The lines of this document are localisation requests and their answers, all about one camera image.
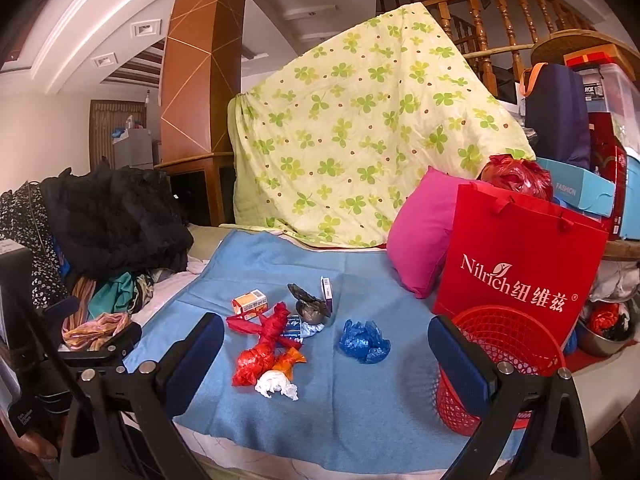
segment black jacket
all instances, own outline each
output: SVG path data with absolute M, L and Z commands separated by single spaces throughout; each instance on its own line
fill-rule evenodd
M 40 184 L 52 234 L 72 269 L 106 280 L 123 272 L 187 266 L 193 237 L 162 171 L 102 162 L 85 176 L 67 168 Z

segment navy blue bag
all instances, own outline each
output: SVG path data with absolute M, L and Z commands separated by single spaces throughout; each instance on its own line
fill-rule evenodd
M 588 170 L 589 115 L 580 75 L 564 65 L 537 63 L 528 86 L 522 75 L 520 93 L 527 98 L 525 126 L 538 134 L 536 155 Z

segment red plastic basket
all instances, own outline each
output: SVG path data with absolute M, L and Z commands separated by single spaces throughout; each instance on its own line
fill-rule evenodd
M 478 343 L 494 363 L 507 361 L 520 373 L 549 376 L 565 366 L 564 356 L 553 336 L 536 319 L 506 306 L 470 308 L 453 320 L 462 335 Z M 462 407 L 453 387 L 440 369 L 436 405 L 442 421 L 456 433 L 471 436 L 480 419 Z M 526 428 L 529 413 L 521 413 L 514 430 Z

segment red plastic bag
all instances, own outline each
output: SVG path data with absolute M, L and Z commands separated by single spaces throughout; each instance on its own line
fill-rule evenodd
M 300 348 L 298 341 L 282 335 L 288 316 L 287 307 L 280 302 L 273 307 L 273 314 L 270 316 L 258 314 L 260 325 L 243 319 L 242 314 L 226 318 L 226 324 L 231 330 L 259 336 L 258 343 L 253 348 L 240 352 L 236 360 L 236 373 L 231 380 L 233 386 L 255 386 L 260 376 L 271 370 L 275 362 L 276 342 L 286 348 Z
M 540 168 L 536 162 L 514 160 L 511 155 L 490 156 L 489 163 L 480 174 L 480 180 L 549 202 L 554 195 L 551 173 Z
M 532 316 L 562 346 L 596 276 L 607 233 L 551 202 L 471 182 L 458 186 L 447 261 L 433 313 L 481 305 Z

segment metal screw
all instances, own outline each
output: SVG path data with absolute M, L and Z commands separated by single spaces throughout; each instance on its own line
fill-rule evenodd
M 571 370 L 569 370 L 569 368 L 558 368 L 558 375 L 560 376 L 561 379 L 567 380 L 567 379 L 571 379 L 572 375 L 571 375 Z
M 95 370 L 93 368 L 87 368 L 84 372 L 82 372 L 82 374 L 80 375 L 80 378 L 83 381 L 90 381 L 95 377 Z
M 140 364 L 140 366 L 138 367 L 138 371 L 141 374 L 150 374 L 151 372 L 153 372 L 156 369 L 156 362 L 155 361 L 144 361 L 143 363 Z
M 498 371 L 501 374 L 511 375 L 513 374 L 514 368 L 511 363 L 508 363 L 507 361 L 500 361 L 498 363 Z

